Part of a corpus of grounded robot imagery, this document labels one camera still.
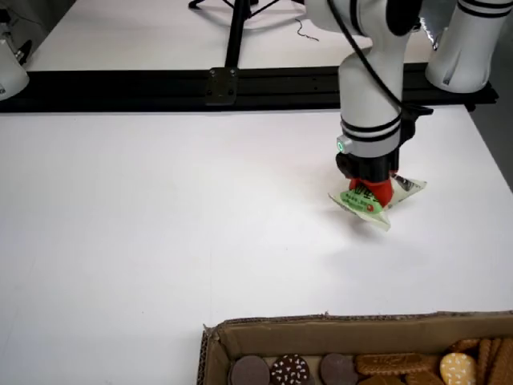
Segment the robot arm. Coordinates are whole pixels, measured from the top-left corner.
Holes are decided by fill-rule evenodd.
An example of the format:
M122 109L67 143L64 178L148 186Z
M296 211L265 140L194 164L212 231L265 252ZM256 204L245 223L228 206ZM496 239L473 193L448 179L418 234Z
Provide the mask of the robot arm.
M22 65L32 47L29 40L14 53L6 40L0 39L0 101L18 94L29 83Z
M399 148L414 135L414 121L432 110L402 103L406 44L422 0L307 0L307 15L325 30L369 37L373 46L346 58L339 68L342 135L337 166L365 184L385 206L392 197L390 174L399 166Z
M456 93L486 86L495 44L512 9L511 0L458 0L449 27L430 58L427 79Z

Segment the snack package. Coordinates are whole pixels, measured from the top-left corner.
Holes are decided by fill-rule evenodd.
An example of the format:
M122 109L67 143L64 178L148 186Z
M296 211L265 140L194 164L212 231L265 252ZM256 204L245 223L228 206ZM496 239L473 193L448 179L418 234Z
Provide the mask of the snack package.
M345 211L349 211L364 221L368 221L380 229L388 231L390 229L390 221L388 215L386 215L386 210L423 190L427 185L427 182L406 179L397 174L391 176L390 179L394 195L392 196L392 201L384 208L373 193L363 184L358 185L354 190L344 191L340 194L330 194L329 197Z

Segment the cardboard box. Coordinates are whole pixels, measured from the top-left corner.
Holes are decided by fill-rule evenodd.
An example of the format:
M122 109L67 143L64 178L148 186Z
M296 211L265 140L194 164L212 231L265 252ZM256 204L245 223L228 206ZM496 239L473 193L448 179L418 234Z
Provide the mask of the cardboard box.
M459 339L504 336L513 336L513 312L234 319L205 328L197 385L226 385L231 365L244 355L271 363L299 354L320 385L318 367L328 353L441 354Z

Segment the tripod stand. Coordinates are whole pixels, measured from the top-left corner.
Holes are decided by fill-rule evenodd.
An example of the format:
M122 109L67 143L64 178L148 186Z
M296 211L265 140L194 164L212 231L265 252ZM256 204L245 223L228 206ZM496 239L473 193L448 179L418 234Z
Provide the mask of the tripod stand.
M260 12L267 10L280 0L272 0L269 4L262 6L254 12L251 11L251 6L258 4L259 0L235 0L232 5L228 0L222 0L225 4L233 8L232 25L230 26L230 37L228 38L228 49L226 52L225 67L237 67L239 63L240 44L242 43L242 34L244 32L244 22ZM305 0L291 0L297 4L304 5ZM189 8L198 10L198 4L204 0L193 0L189 3Z

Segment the sprinkled cookie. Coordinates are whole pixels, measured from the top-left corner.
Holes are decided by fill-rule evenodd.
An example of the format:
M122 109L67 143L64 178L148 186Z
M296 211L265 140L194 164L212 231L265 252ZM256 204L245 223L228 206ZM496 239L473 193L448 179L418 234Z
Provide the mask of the sprinkled cookie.
M299 355L284 355L271 366L273 385L301 385L310 378L310 369Z
M475 385L476 363L463 353L450 353L440 362L440 374L446 385Z

